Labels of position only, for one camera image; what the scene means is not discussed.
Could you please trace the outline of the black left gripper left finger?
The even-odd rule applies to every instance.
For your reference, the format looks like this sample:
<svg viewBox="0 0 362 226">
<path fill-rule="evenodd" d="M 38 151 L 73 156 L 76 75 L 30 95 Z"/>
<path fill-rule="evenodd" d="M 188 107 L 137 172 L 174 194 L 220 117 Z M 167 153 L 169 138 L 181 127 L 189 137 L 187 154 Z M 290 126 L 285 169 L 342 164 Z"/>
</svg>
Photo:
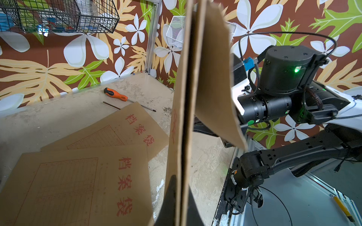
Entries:
<svg viewBox="0 0 362 226">
<path fill-rule="evenodd" d="M 172 175 L 158 218 L 154 226 L 175 226 L 176 213 L 176 176 Z"/>
</svg>

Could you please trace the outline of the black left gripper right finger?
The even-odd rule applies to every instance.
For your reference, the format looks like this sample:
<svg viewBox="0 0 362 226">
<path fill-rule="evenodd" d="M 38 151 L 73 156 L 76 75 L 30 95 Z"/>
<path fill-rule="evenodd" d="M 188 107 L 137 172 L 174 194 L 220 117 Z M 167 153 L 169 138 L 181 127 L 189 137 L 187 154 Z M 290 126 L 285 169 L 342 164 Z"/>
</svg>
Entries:
<svg viewBox="0 0 362 226">
<path fill-rule="evenodd" d="M 186 226 L 204 226 L 204 223 L 200 217 L 195 199 L 193 197 L 190 188 L 189 188 Z"/>
</svg>

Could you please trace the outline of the kraft file bag with string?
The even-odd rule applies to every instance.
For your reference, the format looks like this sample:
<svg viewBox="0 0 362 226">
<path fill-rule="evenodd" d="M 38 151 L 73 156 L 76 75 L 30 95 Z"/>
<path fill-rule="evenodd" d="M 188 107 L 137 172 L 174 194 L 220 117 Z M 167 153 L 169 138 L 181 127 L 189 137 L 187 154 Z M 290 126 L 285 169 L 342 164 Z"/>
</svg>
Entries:
<svg viewBox="0 0 362 226">
<path fill-rule="evenodd" d="M 176 176 L 175 225 L 186 226 L 191 142 L 195 118 L 234 146 L 247 149 L 231 102 L 229 28 L 213 2 L 187 3 L 184 42 L 177 71 L 167 156 L 165 194 Z"/>
</svg>

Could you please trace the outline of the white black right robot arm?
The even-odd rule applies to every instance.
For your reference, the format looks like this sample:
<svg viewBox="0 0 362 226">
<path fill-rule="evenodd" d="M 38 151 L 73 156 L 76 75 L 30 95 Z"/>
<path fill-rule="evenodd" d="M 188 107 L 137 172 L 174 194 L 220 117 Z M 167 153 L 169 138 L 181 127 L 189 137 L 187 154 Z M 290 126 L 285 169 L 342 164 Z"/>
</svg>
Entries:
<svg viewBox="0 0 362 226">
<path fill-rule="evenodd" d="M 362 97 L 314 80 L 318 67 L 328 62 L 321 52 L 271 45 L 256 58 L 231 53 L 231 59 L 231 102 L 243 134 L 280 130 L 280 118 L 298 128 L 323 124 L 362 130 Z"/>
</svg>

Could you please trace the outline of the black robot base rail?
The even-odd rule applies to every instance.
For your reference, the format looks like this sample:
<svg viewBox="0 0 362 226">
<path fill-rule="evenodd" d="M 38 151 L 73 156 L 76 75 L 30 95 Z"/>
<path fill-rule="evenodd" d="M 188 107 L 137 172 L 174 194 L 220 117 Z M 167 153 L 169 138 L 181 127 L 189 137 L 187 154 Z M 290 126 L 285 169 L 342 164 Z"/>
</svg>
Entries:
<svg viewBox="0 0 362 226">
<path fill-rule="evenodd" d="M 295 177 L 301 177 L 329 159 L 340 161 L 335 172 L 345 162 L 360 163 L 362 131 L 329 124 L 316 135 L 288 146 L 236 156 L 228 169 L 213 225 L 219 225 L 223 217 L 231 218 L 232 215 L 243 213 L 253 193 L 271 175 L 289 167 L 297 167 L 292 173 Z"/>
</svg>

